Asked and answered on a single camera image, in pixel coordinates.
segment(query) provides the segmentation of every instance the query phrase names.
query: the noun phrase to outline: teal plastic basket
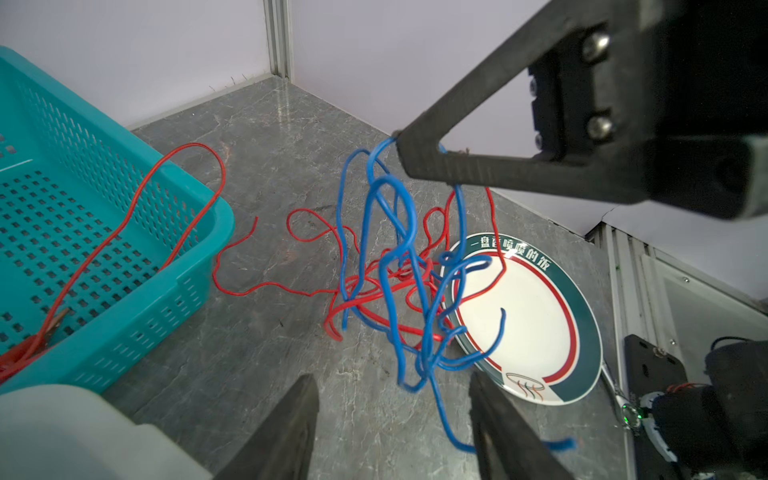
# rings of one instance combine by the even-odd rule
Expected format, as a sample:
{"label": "teal plastic basket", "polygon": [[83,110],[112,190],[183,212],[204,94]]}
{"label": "teal plastic basket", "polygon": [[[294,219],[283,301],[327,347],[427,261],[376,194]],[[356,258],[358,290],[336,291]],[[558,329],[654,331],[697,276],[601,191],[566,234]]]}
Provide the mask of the teal plastic basket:
{"label": "teal plastic basket", "polygon": [[[0,353],[34,335],[78,265],[123,220],[161,155],[62,84],[0,47]],[[101,392],[207,300],[212,258],[234,218],[218,200],[158,272],[212,192],[164,165],[128,227],[62,308],[53,347],[0,386]]]}

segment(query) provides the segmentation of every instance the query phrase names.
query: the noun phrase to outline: gray marble floor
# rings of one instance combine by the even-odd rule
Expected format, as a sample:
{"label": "gray marble floor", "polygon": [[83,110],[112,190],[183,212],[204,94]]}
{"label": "gray marble floor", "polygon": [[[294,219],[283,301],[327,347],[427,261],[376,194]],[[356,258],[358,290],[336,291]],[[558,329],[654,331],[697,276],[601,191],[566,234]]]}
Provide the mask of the gray marble floor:
{"label": "gray marble floor", "polygon": [[[302,289],[332,286],[338,253],[331,238],[292,240],[289,211],[308,207],[334,214],[343,158],[385,135],[311,94],[271,78],[139,128],[136,135],[161,153],[189,141],[217,149],[229,170],[223,196],[237,219],[235,237],[260,217],[255,237],[225,254],[221,277],[241,290],[263,280]],[[396,154],[385,156],[405,179]],[[184,152],[177,161],[210,187],[215,161]],[[363,162],[349,172],[346,222],[359,228],[366,194]],[[423,215],[443,204],[443,184],[406,180]],[[487,230],[485,192],[467,187],[469,230]],[[496,197],[502,233],[552,255],[581,288],[604,339],[612,339],[607,260],[600,250],[524,208]],[[373,249],[391,245],[394,232],[381,217]],[[319,225],[297,219],[297,233]],[[151,423],[212,472],[237,452],[296,378],[312,373],[320,413],[310,478],[477,478],[476,458],[454,449],[442,431],[429,390],[411,395],[392,374],[395,357],[383,334],[350,321],[343,342],[322,328],[330,298],[304,298],[267,288],[243,298],[214,291],[208,303],[112,386],[104,397],[137,423]],[[604,341],[615,364],[613,343]],[[471,440],[467,396],[470,371],[440,372],[448,416],[460,439]],[[576,478],[626,478],[621,430],[601,383],[584,399],[561,407],[512,399],[545,439],[578,438],[559,456]]]}

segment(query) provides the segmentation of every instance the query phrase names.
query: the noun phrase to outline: ceramic plate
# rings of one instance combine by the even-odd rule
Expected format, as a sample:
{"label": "ceramic plate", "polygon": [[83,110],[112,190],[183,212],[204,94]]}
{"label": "ceramic plate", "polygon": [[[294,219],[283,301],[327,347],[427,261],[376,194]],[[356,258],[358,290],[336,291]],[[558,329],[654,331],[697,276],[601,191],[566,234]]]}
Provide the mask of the ceramic plate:
{"label": "ceramic plate", "polygon": [[[467,334],[457,340],[467,353],[490,348],[504,308],[502,343],[478,366],[505,390],[529,402],[576,402],[592,390],[600,375],[603,351],[592,310],[549,255],[509,235],[499,239],[507,273],[492,290],[463,303],[452,315],[454,325],[467,326]],[[493,263],[467,275],[464,297],[485,288],[502,269],[492,232],[467,237],[465,258],[479,254],[492,256]],[[451,297],[456,287],[454,282]]]}

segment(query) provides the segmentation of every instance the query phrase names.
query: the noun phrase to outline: screw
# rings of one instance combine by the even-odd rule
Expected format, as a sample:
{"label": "screw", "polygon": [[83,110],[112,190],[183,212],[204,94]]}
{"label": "screw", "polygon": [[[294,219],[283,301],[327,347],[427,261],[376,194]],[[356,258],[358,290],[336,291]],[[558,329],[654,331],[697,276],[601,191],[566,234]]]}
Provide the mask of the screw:
{"label": "screw", "polygon": [[587,135],[594,141],[605,141],[614,133],[614,122],[606,115],[595,115],[587,122]]}
{"label": "screw", "polygon": [[581,44],[581,58],[587,63],[601,60],[611,44],[611,37],[604,31],[593,32]]}

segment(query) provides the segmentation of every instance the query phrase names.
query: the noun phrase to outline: white wall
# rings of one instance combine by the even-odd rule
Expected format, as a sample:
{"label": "white wall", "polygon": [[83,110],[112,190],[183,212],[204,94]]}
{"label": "white wall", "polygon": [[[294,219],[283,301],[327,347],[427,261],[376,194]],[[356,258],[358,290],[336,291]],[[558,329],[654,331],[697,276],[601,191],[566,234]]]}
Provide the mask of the white wall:
{"label": "white wall", "polygon": [[730,222],[643,202],[616,207],[605,223],[755,300],[768,297],[768,217]]}
{"label": "white wall", "polygon": [[[293,82],[385,132],[403,128],[498,47],[545,0],[290,0]],[[452,150],[531,156],[521,73],[445,138]],[[579,234],[614,205],[506,190]]]}
{"label": "white wall", "polygon": [[2,1],[0,45],[123,125],[270,70],[262,0]]}

